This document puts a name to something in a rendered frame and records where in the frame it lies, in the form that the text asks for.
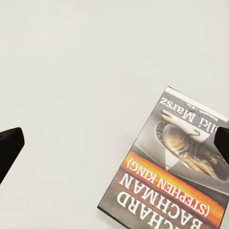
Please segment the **hardback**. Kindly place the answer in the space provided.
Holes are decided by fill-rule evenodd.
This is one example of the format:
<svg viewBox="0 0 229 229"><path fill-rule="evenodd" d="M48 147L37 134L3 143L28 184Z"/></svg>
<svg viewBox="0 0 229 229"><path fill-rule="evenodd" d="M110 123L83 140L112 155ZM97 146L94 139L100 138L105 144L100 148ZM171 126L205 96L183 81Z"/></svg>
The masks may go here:
<svg viewBox="0 0 229 229"><path fill-rule="evenodd" d="M229 118L167 86L97 208L127 229L220 229L229 164L218 127Z"/></svg>

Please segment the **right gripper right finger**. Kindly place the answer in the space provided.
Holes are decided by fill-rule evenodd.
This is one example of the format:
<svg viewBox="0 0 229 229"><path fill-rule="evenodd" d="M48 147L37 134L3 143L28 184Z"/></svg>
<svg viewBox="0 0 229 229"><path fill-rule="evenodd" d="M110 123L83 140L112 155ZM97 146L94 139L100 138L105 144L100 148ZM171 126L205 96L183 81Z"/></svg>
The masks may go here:
<svg viewBox="0 0 229 229"><path fill-rule="evenodd" d="M218 127L214 139L214 145L222 154L226 162L229 164L229 129Z"/></svg>

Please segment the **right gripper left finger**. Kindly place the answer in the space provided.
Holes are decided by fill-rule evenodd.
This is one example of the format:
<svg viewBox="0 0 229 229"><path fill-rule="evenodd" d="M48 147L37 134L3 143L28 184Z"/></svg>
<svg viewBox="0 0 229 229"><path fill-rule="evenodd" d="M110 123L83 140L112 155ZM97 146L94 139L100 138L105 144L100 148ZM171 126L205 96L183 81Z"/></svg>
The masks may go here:
<svg viewBox="0 0 229 229"><path fill-rule="evenodd" d="M0 184L25 145L20 127L0 132Z"/></svg>

